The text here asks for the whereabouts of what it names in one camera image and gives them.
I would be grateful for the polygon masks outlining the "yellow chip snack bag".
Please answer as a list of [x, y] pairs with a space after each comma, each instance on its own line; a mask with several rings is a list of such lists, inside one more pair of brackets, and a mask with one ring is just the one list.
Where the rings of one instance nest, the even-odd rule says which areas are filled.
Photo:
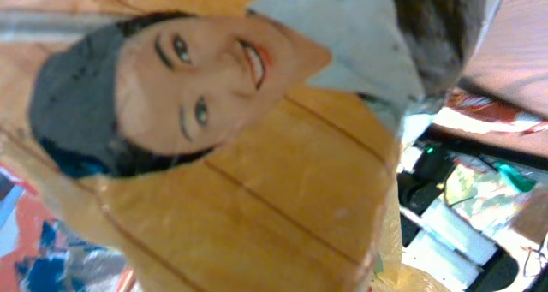
[[146, 291], [368, 291], [502, 0], [1, 0], [1, 161]]

